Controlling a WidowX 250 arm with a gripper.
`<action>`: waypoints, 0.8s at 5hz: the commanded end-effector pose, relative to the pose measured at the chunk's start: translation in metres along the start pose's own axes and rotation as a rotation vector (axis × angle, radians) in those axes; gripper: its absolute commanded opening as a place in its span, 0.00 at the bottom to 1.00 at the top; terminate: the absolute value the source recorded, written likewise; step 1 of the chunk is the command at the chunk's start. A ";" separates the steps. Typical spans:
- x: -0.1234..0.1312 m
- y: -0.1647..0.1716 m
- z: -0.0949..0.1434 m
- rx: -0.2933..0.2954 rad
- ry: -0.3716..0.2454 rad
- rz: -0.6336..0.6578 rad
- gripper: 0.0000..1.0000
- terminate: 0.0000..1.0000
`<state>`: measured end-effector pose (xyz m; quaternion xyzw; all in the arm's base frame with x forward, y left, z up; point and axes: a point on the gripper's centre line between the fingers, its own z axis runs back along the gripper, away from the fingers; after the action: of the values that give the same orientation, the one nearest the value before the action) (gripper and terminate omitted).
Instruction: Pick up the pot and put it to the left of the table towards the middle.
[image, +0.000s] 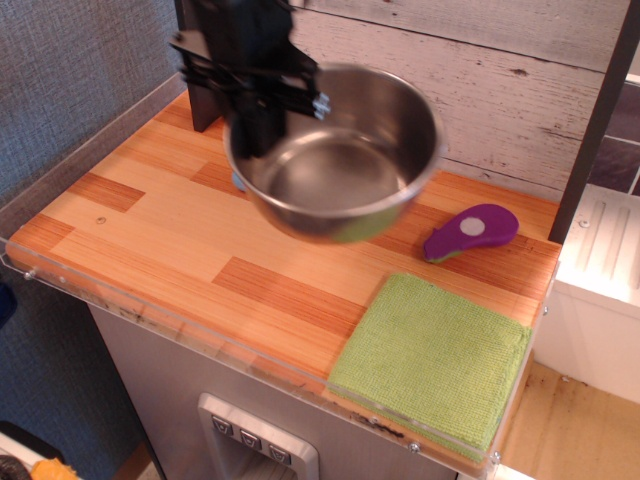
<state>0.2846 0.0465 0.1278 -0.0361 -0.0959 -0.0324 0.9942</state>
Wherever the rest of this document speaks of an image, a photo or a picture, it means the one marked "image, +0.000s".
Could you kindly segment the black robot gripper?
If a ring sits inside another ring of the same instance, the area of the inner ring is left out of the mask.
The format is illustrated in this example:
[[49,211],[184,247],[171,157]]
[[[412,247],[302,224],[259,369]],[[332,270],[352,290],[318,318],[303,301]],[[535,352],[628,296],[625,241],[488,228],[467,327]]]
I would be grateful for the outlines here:
[[319,120],[329,97],[316,86],[319,66],[293,45],[294,7],[287,1],[193,1],[196,27],[171,46],[183,58],[185,79],[227,98],[235,110],[232,146],[243,157],[264,157],[286,133],[293,111]]

